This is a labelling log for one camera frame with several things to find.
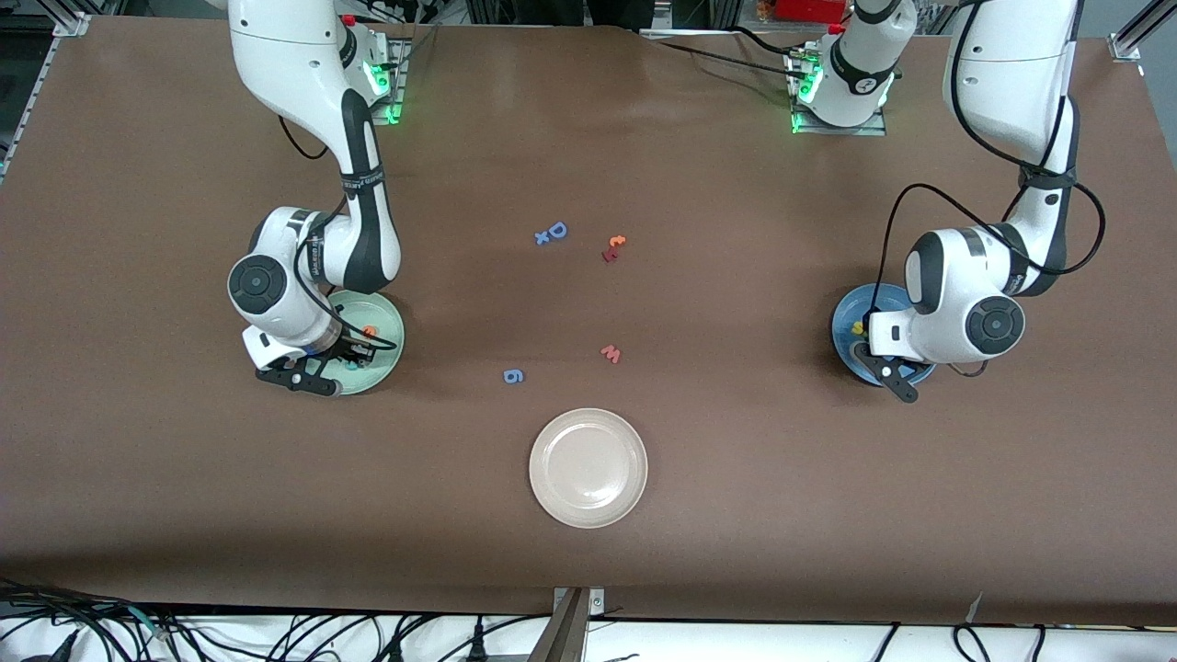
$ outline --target white floor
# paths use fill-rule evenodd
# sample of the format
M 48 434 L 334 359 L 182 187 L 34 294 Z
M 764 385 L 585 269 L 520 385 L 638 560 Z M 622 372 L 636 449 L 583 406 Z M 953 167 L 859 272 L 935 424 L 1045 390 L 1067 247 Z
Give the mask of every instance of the white floor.
M 367 662 L 386 642 L 397 622 L 395 616 L 381 616 L 379 628 L 363 624 L 353 628 L 328 646 L 343 662 Z M 504 617 L 488 617 L 485 624 L 501 622 Z M 245 648 L 258 655 L 270 651 L 273 643 L 290 627 L 288 616 L 193 617 L 184 620 L 199 627 L 213 638 Z M 346 616 L 320 631 L 287 657 L 304 662 L 313 649 L 339 627 L 354 621 Z M 7 633 L 18 620 L 0 621 L 0 631 Z M 504 628 L 486 637 L 491 655 L 527 654 L 539 638 L 545 620 L 526 621 Z M 466 641 L 474 618 L 447 616 L 424 625 L 408 637 L 404 646 L 405 662 L 437 662 L 446 651 Z M 593 623 L 587 641 L 585 662 L 617 662 L 637 654 L 636 662 L 690 661 L 756 661 L 780 660 L 790 662 L 871 662 L 878 651 L 887 625 L 758 625 L 710 623 Z M 33 655 L 48 655 L 61 643 L 73 625 L 53 627 L 47 621 L 36 622 L 0 642 L 0 660 L 25 660 Z M 978 628 L 993 662 L 1028 662 L 1037 633 L 1033 629 Z M 128 654 L 135 655 L 134 644 L 124 634 L 120 640 Z M 195 662 L 197 654 L 178 644 L 180 657 Z M 247 662 L 250 657 L 205 646 L 211 662 Z M 172 660 L 167 647 L 157 641 L 148 648 L 157 661 Z M 971 642 L 965 650 L 982 660 Z M 452 660 L 463 660 L 465 651 Z M 339 662 L 333 655 L 319 660 Z M 1142 633 L 1129 630 L 1051 629 L 1039 656 L 1039 662 L 1172 662 L 1177 658 L 1177 633 Z M 84 630 L 71 656 L 71 662 L 105 662 L 106 653 L 98 637 Z M 940 627 L 902 627 L 896 634 L 885 662 L 962 662 L 952 643 L 952 629 Z

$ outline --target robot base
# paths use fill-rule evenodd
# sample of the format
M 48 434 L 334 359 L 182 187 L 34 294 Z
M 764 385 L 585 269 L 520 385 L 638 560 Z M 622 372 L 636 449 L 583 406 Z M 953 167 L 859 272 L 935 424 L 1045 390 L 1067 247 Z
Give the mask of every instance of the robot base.
M 805 78 L 789 79 L 789 105 L 792 110 L 793 133 L 823 133 L 826 135 L 886 135 L 886 121 L 883 119 L 883 110 L 875 111 L 871 119 L 859 126 L 843 127 L 833 126 L 822 121 L 800 98 L 812 94 L 812 91 L 822 85 L 825 78 L 822 72 L 822 53 L 818 49 L 820 42 L 809 41 L 805 46 L 791 51 L 784 55 L 785 69 L 805 74 Z
M 335 306 L 339 317 L 352 326 L 357 329 L 374 326 L 377 336 L 397 344 L 394 350 L 375 352 L 372 363 L 364 368 L 331 359 L 322 369 L 322 378 L 335 379 L 343 386 L 339 395 L 350 396 L 366 391 L 384 380 L 400 360 L 400 352 L 405 346 L 405 323 L 400 319 L 397 307 L 380 294 L 341 291 L 332 294 L 328 300 Z M 319 362 L 314 357 L 308 357 L 307 370 L 313 372 L 318 369 Z
M 833 349 L 838 351 L 838 356 L 846 364 L 846 368 L 863 382 L 873 386 L 882 386 L 879 380 L 871 375 L 870 370 L 855 358 L 852 350 L 855 344 L 866 342 L 866 336 L 856 336 L 853 329 L 855 323 L 860 323 L 866 311 L 870 310 L 871 296 L 873 293 L 875 284 L 867 283 L 853 289 L 849 294 L 843 297 L 838 306 L 833 309 L 833 320 L 830 324 L 830 332 L 833 338 Z M 878 307 L 886 312 L 907 310 L 911 307 L 911 299 L 907 298 L 907 291 L 903 287 L 884 283 L 879 286 Z M 910 379 L 912 384 L 918 384 L 926 379 L 935 368 L 932 365 L 926 370 L 917 372 L 911 368 L 904 366 L 899 370 L 899 376 L 904 379 Z

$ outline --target black cable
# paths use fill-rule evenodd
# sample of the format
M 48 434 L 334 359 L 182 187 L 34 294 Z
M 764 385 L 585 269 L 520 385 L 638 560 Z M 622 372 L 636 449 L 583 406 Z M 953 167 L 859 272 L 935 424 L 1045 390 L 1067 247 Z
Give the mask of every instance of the black cable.
M 327 644 L 330 644 L 331 642 L 333 642 L 337 638 L 339 638 L 340 636 L 343 636 L 343 634 L 346 633 L 347 630 L 350 630 L 350 629 L 352 629 L 352 628 L 354 628 L 357 625 L 360 625 L 363 623 L 366 623 L 368 621 L 374 621 L 374 620 L 375 620 L 375 616 L 367 615 L 367 616 L 363 616 L 360 618 L 357 618 L 355 621 L 353 621 L 353 622 L 344 625 L 343 628 L 339 629 L 338 633 L 335 633 L 335 634 L 331 635 L 330 637 L 322 640 L 322 643 L 320 643 L 318 646 L 318 648 L 315 648 L 314 650 L 312 650 L 311 655 L 307 656 L 306 662 L 314 662 L 314 658 L 318 657 L 320 653 L 334 653 L 334 651 L 324 651 L 324 649 L 327 648 Z
M 691 19 L 693 19 L 694 14 L 698 14 L 699 9 L 701 9 L 705 5 L 711 5 L 711 2 L 709 0 L 699 0 L 699 4 L 696 5 L 693 9 L 691 9 L 691 13 L 687 14 L 686 18 L 678 24 L 679 27 L 691 29 Z M 711 25 L 711 16 L 707 16 L 707 25 Z
M 15 625 L 15 627 L 14 627 L 13 629 L 11 629 L 11 630 L 8 630 L 7 633 L 5 633 L 5 634 L 0 635 L 0 641 L 4 641 L 4 640 L 6 640 L 6 638 L 8 638 L 8 637 L 9 637 L 9 636 L 12 636 L 12 634 L 13 634 L 13 633 L 15 633 L 16 630 L 19 630 L 19 629 L 24 628 L 25 625 L 27 625 L 27 624 L 29 624 L 29 623 L 35 623 L 35 622 L 40 621 L 41 618 L 44 618 L 44 617 L 45 617 L 45 616 L 32 616 L 32 617 L 29 617 L 29 618 L 26 618 L 26 620 L 25 620 L 25 621 L 24 621 L 22 623 L 19 623 L 19 624 L 16 624 L 16 625 Z
M 516 617 L 516 618 L 511 618 L 510 621 L 503 621 L 501 623 L 491 625 L 490 628 L 486 628 L 485 630 L 483 630 L 483 636 L 486 636 L 486 635 L 488 635 L 488 634 L 491 634 L 491 633 L 493 633 L 496 630 L 500 630 L 503 628 L 506 628 L 507 625 L 514 625 L 516 623 L 520 623 L 523 621 L 531 621 L 533 618 L 547 618 L 548 616 L 551 616 L 551 614 L 533 614 L 531 616 L 519 616 L 519 617 Z M 448 660 L 448 658 L 453 657 L 454 655 L 461 653 L 463 648 L 466 648 L 467 646 L 470 646 L 472 643 L 474 643 L 474 637 L 470 637 L 468 640 L 461 642 L 460 646 L 458 646 L 457 648 L 454 648 L 450 653 L 446 653 L 445 655 L 443 655 L 441 658 L 438 660 L 438 662 L 445 662 L 446 660 Z
M 205 655 L 205 649 L 200 647 L 200 642 L 198 642 L 197 637 L 188 630 L 188 627 L 180 624 L 175 617 L 173 617 L 172 621 L 175 623 L 177 630 L 180 633 L 180 637 L 188 644 L 188 648 L 197 653 L 197 657 L 200 658 L 200 662 L 212 662 L 208 656 Z
M 245 657 L 251 657 L 253 660 L 267 660 L 267 657 L 261 653 L 253 653 L 250 650 L 245 650 L 244 648 L 238 648 L 235 646 L 230 646 L 225 642 L 217 641 L 213 637 L 208 636 L 208 634 L 206 634 L 200 628 L 192 628 L 192 631 L 200 635 L 205 641 L 208 642 L 210 646 L 213 646 L 214 648 L 219 648 L 228 653 L 235 653 L 237 655 L 244 655 Z
M 483 640 L 483 616 L 478 616 L 478 621 L 474 622 L 474 636 L 471 637 L 473 641 L 470 643 L 470 653 L 466 654 L 466 662 L 486 662 L 490 658 L 486 655 L 486 642 Z
M 281 656 L 282 660 L 285 660 L 286 656 L 290 655 L 290 653 L 291 653 L 291 648 L 292 648 L 291 644 L 293 643 L 294 631 L 298 630 L 299 628 L 301 628 L 302 625 L 310 623 L 313 620 L 314 620 L 314 616 L 311 615 L 311 616 L 307 616 L 306 618 L 304 618 L 302 622 L 300 623 L 299 620 L 298 620 L 298 616 L 291 616 L 291 629 L 285 635 L 286 644 L 282 647 L 282 656 Z M 321 627 L 321 623 L 319 625 L 315 625 L 315 628 L 319 628 L 319 627 Z
M 895 634 L 899 631 L 899 622 L 896 621 L 891 623 L 891 629 L 887 630 L 886 636 L 883 637 L 883 643 L 879 646 L 879 651 L 875 654 L 875 660 L 872 662 L 883 662 L 883 656 L 886 655 L 886 647 L 891 646 L 891 640 L 895 638 Z
M 138 621 L 135 623 L 126 623 L 124 621 L 118 621 L 118 620 L 114 622 L 121 625 L 122 629 L 126 630 L 128 635 L 131 635 L 131 641 L 133 641 L 135 644 L 135 662 L 151 662 L 151 655 L 147 655 L 147 658 L 144 660 L 144 654 L 147 653 L 147 638 L 144 637 L 142 629 L 140 628 L 142 623 Z
M 796 46 L 785 46 L 785 47 L 773 46 L 772 44 L 769 44 L 767 41 L 760 39 L 759 35 L 757 35 L 754 32 L 742 25 L 733 25 L 731 27 L 725 27 L 724 32 L 738 32 L 744 37 L 751 39 L 752 41 L 756 41 L 756 45 L 759 46 L 760 48 L 764 48 L 765 51 L 770 53 L 776 53 L 778 55 L 787 55 L 794 48 L 800 48 L 802 46 L 805 46 L 804 41 L 797 44 Z
M 899 206 L 903 204 L 904 198 L 907 197 L 907 193 L 915 191 L 916 188 L 923 188 L 925 191 L 931 191 L 932 193 L 936 193 L 942 199 L 944 199 L 946 203 L 949 203 L 950 205 L 952 205 L 953 207 L 956 207 L 956 210 L 959 211 L 962 214 L 964 214 L 970 220 L 972 220 L 975 224 L 977 224 L 982 229 L 984 229 L 985 232 L 988 232 L 991 237 L 993 237 L 993 239 L 997 240 L 997 243 L 999 243 L 1003 246 L 1005 246 L 1011 253 L 1013 253 L 1013 254 L 1018 256 L 1019 258 L 1024 259 L 1026 262 L 1026 264 L 1029 264 L 1033 269 L 1037 269 L 1039 272 L 1045 273 L 1048 276 L 1066 276 L 1066 274 L 1075 273 L 1076 271 L 1083 269 L 1084 266 L 1088 265 L 1088 263 L 1091 262 L 1092 258 L 1096 257 L 1096 253 L 1099 252 L 1099 247 L 1103 245 L 1104 233 L 1106 232 L 1106 229 L 1108 229 L 1108 214 L 1104 211 L 1103 203 L 1099 201 L 1099 198 L 1097 198 L 1095 196 L 1095 193 L 1091 193 L 1090 190 L 1088 190 L 1088 187 L 1084 186 L 1080 183 L 1076 183 L 1075 187 L 1078 188 L 1085 196 L 1088 196 L 1088 198 L 1091 200 L 1091 204 L 1095 205 L 1096 212 L 1099 214 L 1099 226 L 1098 226 L 1098 230 L 1096 231 L 1096 239 L 1095 239 L 1095 241 L 1091 243 L 1091 250 L 1088 251 L 1088 254 L 1084 256 L 1084 258 L 1080 259 L 1075 265 L 1065 267 L 1065 269 L 1049 269 L 1049 267 L 1043 266 L 1043 265 L 1038 264 L 1037 262 L 1030 259 L 1030 257 L 1028 254 L 1025 254 L 1025 251 L 1023 251 L 1023 250 L 1013 246 L 1013 244 L 1011 244 L 1010 240 L 1006 239 L 1000 232 L 998 232 L 996 229 L 993 229 L 992 225 L 990 225 L 990 224 L 985 223 L 984 220 L 982 220 L 980 217 L 978 217 L 977 214 L 975 214 L 967 207 L 965 207 L 964 205 L 962 205 L 960 203 L 958 203 L 956 200 L 956 198 L 953 198 L 952 196 L 949 196 L 947 193 L 945 193 L 940 188 L 938 188 L 936 186 L 932 186 L 931 184 L 924 184 L 924 183 L 916 183 L 916 184 L 909 185 L 906 188 L 904 188 L 899 193 L 899 197 L 896 198 L 895 205 L 891 207 L 891 214 L 890 214 L 890 217 L 887 218 L 887 221 L 886 221 L 886 231 L 885 231 L 885 233 L 883 236 L 883 257 L 882 257 L 882 259 L 879 259 L 878 279 L 876 279 L 876 282 L 875 282 L 875 293 L 871 296 L 871 307 L 867 311 L 867 316 L 871 312 L 875 312 L 875 305 L 878 303 L 879 287 L 883 284 L 883 271 L 886 267 L 887 247 L 889 247 L 889 245 L 891 243 L 891 230 L 895 226 L 895 218 L 896 218 L 896 214 L 899 211 Z M 1025 188 L 1019 190 L 1018 191 L 1018 197 L 1023 196 L 1024 193 L 1025 193 Z M 1015 199 L 1015 203 L 1011 204 L 1006 208 L 1006 216 L 1012 212 L 1012 210 L 1016 206 L 1016 204 L 1017 204 L 1017 198 Z
M 998 150 L 988 140 L 982 138 L 976 131 L 973 131 L 973 128 L 969 126 L 967 120 L 965 120 L 964 118 L 964 111 L 960 108 L 960 91 L 959 91 L 960 60 L 964 58 L 965 41 L 967 41 L 969 33 L 972 31 L 972 24 L 977 20 L 977 14 L 980 13 L 980 6 L 989 1 L 990 0 L 966 0 L 964 2 L 960 2 L 962 9 L 970 6 L 975 8 L 971 12 L 969 12 L 969 16 L 964 21 L 964 27 L 960 28 L 960 35 L 957 39 L 956 54 L 952 57 L 952 66 L 949 78 L 949 97 L 950 100 L 952 101 L 952 113 L 956 115 L 957 121 L 960 124 L 960 127 L 964 128 L 964 132 L 969 134 L 969 138 L 971 138 L 975 143 L 984 147 L 985 151 L 988 151 L 989 153 L 1003 160 L 1024 167 L 1031 172 L 1058 177 L 1062 173 L 1046 171 L 1039 165 L 1031 164 L 1012 154 L 1003 152 L 1002 150 Z
M 1046 625 L 1038 624 L 1035 625 L 1035 629 L 1038 630 L 1038 641 L 1033 644 L 1033 653 L 1030 654 L 1030 662 L 1038 662 L 1038 655 L 1042 654 L 1042 644 L 1046 643 Z
M 989 360 L 980 362 L 980 368 L 978 368 L 972 372 L 965 372 L 964 370 L 960 370 L 960 368 L 955 363 L 950 363 L 949 368 L 951 368 L 952 371 L 959 375 L 960 377 L 967 377 L 969 379 L 975 379 L 985 373 L 985 370 L 989 369 Z
M 298 273 L 297 266 L 294 269 L 294 273 Z M 298 648 L 298 644 L 301 643 L 302 640 L 305 640 L 306 637 L 311 636 L 311 633 L 318 630 L 319 628 L 326 625 L 327 623 L 330 623 L 330 622 L 332 622 L 335 618 L 339 618 L 341 616 L 343 616 L 341 614 L 334 614 L 334 615 L 327 616 L 326 618 L 324 618 L 322 621 L 319 621 L 318 623 L 315 623 L 311 628 L 307 628 L 307 630 L 305 633 L 302 633 L 301 635 L 299 635 L 299 637 L 297 640 L 294 640 L 293 642 L 291 642 L 291 641 L 287 640 L 287 642 L 286 642 L 286 644 L 287 644 L 286 646 L 286 650 L 282 653 L 281 657 L 277 657 L 275 658 L 275 657 L 273 657 L 273 654 L 278 650 L 278 646 L 281 643 L 281 640 L 279 640 L 278 642 L 274 643 L 274 647 L 270 650 L 270 655 L 267 655 L 266 658 L 270 660 L 271 662 L 274 662 L 275 660 L 278 662 L 285 662 L 286 661 L 286 656 L 290 655 L 295 648 Z
M 114 662 L 114 657 L 111 653 L 112 647 L 114 650 L 118 651 L 119 657 L 121 657 L 124 662 L 133 662 L 131 660 L 131 656 L 127 654 L 127 650 L 122 648 L 121 643 L 119 643 L 119 640 L 115 638 L 109 630 L 99 624 L 97 620 L 94 620 L 87 614 L 78 611 L 73 607 L 66 607 L 65 604 L 54 604 L 53 602 L 44 597 L 38 589 L 33 588 L 32 590 L 33 590 L 33 600 L 41 602 L 49 609 L 65 614 L 66 616 L 69 616 L 77 621 L 81 621 L 82 623 L 86 624 L 87 628 L 93 630 L 94 634 L 98 635 L 99 640 L 101 640 L 102 642 L 102 649 L 106 651 L 107 662 Z
M 294 148 L 298 150 L 298 153 L 302 154 L 304 157 L 313 161 L 315 159 L 321 159 L 322 155 L 327 153 L 326 145 L 322 146 L 322 151 L 320 151 L 318 154 L 311 154 L 310 152 L 304 150 L 302 146 L 298 144 L 298 140 L 294 140 L 294 137 L 291 135 L 291 130 L 288 126 L 286 126 L 286 118 L 284 118 L 282 115 L 278 115 L 278 124 L 282 125 L 282 133 L 286 134 L 286 139 L 290 140 L 291 145 L 294 145 Z
M 1038 662 L 1038 655 L 1042 654 L 1042 647 L 1046 643 L 1046 625 L 1037 624 L 1033 628 L 1038 630 L 1038 637 L 1033 644 L 1033 653 L 1030 654 L 1030 662 Z M 967 623 L 952 628 L 952 643 L 956 646 L 957 653 L 960 654 L 960 657 L 964 657 L 969 662 L 977 662 L 977 660 L 973 660 L 967 653 L 964 651 L 964 646 L 960 643 L 960 633 L 969 633 L 972 641 L 977 644 L 977 650 L 980 651 L 984 661 L 991 662 L 989 658 L 989 651 L 985 650 L 985 644 L 980 643 L 980 636 L 977 635 L 977 631 L 973 630 L 972 625 L 969 625 Z
M 343 208 L 344 208 L 344 206 L 346 204 L 347 204 L 347 197 L 345 196 L 344 199 L 339 201 L 339 206 L 337 206 L 335 210 L 333 212 L 331 212 L 331 216 L 328 216 L 327 220 L 322 221 L 322 224 L 326 225 L 326 224 L 331 223 L 337 216 L 339 216 L 339 212 L 343 211 Z M 314 305 L 319 306 L 320 310 L 322 310 L 324 312 L 326 312 L 327 315 L 330 315 L 331 318 L 334 319 L 335 322 L 338 322 L 339 324 L 341 324 L 344 326 L 344 329 L 347 329 L 348 331 L 352 331 L 353 333 L 355 333 L 357 338 L 361 338 L 364 340 L 367 340 L 370 344 L 372 343 L 372 340 L 377 340 L 379 343 L 383 343 L 383 345 L 375 345 L 375 344 L 373 344 L 372 349 L 374 349 L 374 350 L 394 350 L 394 349 L 397 349 L 397 343 L 393 343 L 392 340 L 386 340 L 386 339 L 384 339 L 384 338 L 381 338 L 379 336 L 374 336 L 374 335 L 370 336 L 370 335 L 365 333 L 364 330 L 357 329 L 350 322 L 347 322 L 346 319 L 344 319 L 343 317 L 340 317 L 340 315 L 338 312 L 335 312 L 334 307 L 332 307 L 331 305 L 325 304 L 321 300 L 319 300 L 319 297 L 315 296 L 315 292 L 311 291 L 311 287 L 306 284 L 306 280 L 302 280 L 302 270 L 299 269 L 299 259 L 301 259 L 302 251 L 306 250 L 307 241 L 310 241 L 310 240 L 311 240 L 311 234 L 307 233 L 307 236 L 304 237 L 301 241 L 299 241 L 298 250 L 294 251 L 294 280 L 298 282 L 299 287 L 302 287 L 302 291 L 306 292 L 307 297 L 311 297 L 311 300 L 314 302 Z
M 407 617 L 407 615 L 400 617 L 400 622 L 397 623 L 398 629 Z M 394 658 L 393 662 L 398 662 L 400 660 L 400 643 L 405 641 L 408 635 L 413 634 L 413 630 L 435 618 L 438 618 L 438 615 L 435 614 L 418 616 L 417 620 L 406 625 L 404 630 L 394 633 L 388 643 L 385 644 L 385 647 L 377 653 L 375 657 L 372 658 L 372 662 L 381 662 L 385 657 L 390 657 L 391 660 Z
M 978 662 L 964 651 L 964 646 L 960 643 L 960 633 L 969 633 L 969 635 L 972 636 L 972 641 L 977 642 L 977 649 L 980 650 L 980 656 L 985 660 L 985 662 L 992 662 L 992 660 L 989 658 L 989 651 L 985 650 L 985 644 L 980 643 L 980 637 L 977 635 L 977 631 L 972 629 L 972 625 L 957 625 L 952 628 L 952 643 L 957 647 L 957 653 L 960 654 L 960 657 L 964 657 L 969 662 Z
M 711 53 L 709 51 L 699 51 L 698 48 L 691 48 L 690 46 L 679 46 L 678 44 L 666 44 L 665 41 L 659 41 L 663 46 L 667 48 L 673 48 L 676 51 L 683 51 L 685 53 L 694 53 L 696 55 L 703 55 L 706 58 L 714 58 L 716 60 L 723 60 L 725 62 L 732 62 L 733 65 L 740 65 L 744 67 L 751 67 L 753 69 L 762 69 L 772 73 L 779 73 L 782 75 L 787 75 L 790 78 L 804 78 L 805 74 L 799 71 L 786 71 L 778 67 L 770 67 L 767 65 L 760 65 L 757 62 L 750 62 L 747 60 L 739 60 L 737 58 L 729 58 L 727 55 L 720 55 L 719 53 Z
M 398 18 L 386 9 L 378 9 L 375 7 L 375 0 L 360 0 L 360 1 L 365 7 L 367 7 L 368 12 L 372 12 L 373 14 L 377 14 L 380 18 L 387 19 L 390 21 L 397 21 L 399 24 L 405 22 L 405 19 Z

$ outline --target green led light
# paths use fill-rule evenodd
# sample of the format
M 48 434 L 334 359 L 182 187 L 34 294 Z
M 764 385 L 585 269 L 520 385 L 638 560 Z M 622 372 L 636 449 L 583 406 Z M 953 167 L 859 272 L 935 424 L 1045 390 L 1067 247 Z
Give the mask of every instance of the green led light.
M 388 78 L 385 75 L 380 75 L 379 78 L 377 78 L 378 73 L 381 73 L 380 67 L 364 62 L 364 75 L 367 77 L 368 85 L 372 86 L 373 92 L 375 92 L 380 97 L 384 97 L 385 94 L 388 93 Z
M 400 124 L 400 111 L 404 104 L 393 104 L 384 110 L 384 119 L 388 120 L 388 124 Z
M 813 69 L 813 72 L 816 74 L 813 77 L 813 81 L 810 82 L 809 85 L 803 85 L 797 95 L 797 98 L 800 99 L 803 104 L 813 102 L 813 97 L 817 95 L 817 86 L 822 85 L 822 79 L 825 78 L 825 75 L 822 73 L 820 67 Z

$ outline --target blue plate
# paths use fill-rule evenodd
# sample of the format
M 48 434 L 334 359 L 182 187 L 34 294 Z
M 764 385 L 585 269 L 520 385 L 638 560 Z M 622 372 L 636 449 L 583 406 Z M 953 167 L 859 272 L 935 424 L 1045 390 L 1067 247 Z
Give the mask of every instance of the blue plate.
M 842 363 L 846 364 L 859 379 L 866 382 L 867 384 L 873 384 L 880 386 L 878 379 L 871 375 L 866 366 L 859 363 L 851 353 L 850 347 L 855 343 L 865 342 L 866 338 L 862 336 L 855 336 L 853 327 L 856 322 L 862 322 L 863 316 L 871 307 L 871 296 L 875 293 L 875 284 L 869 283 L 860 287 L 855 287 L 849 294 L 842 298 L 838 303 L 838 307 L 833 309 L 833 322 L 831 324 L 831 335 L 833 336 L 833 349 L 838 350 L 838 356 L 842 357 Z M 890 283 L 884 283 L 879 286 L 879 298 L 878 298 L 879 310 L 884 312 L 900 311 L 911 307 L 911 299 L 907 298 L 907 291 L 898 285 L 892 285 Z M 906 379 L 911 377 L 916 371 L 910 368 L 903 368 L 899 370 L 899 375 Z M 923 375 L 916 377 L 911 380 L 912 384 L 918 384 L 927 378 L 932 373 L 932 370 L 924 371 Z

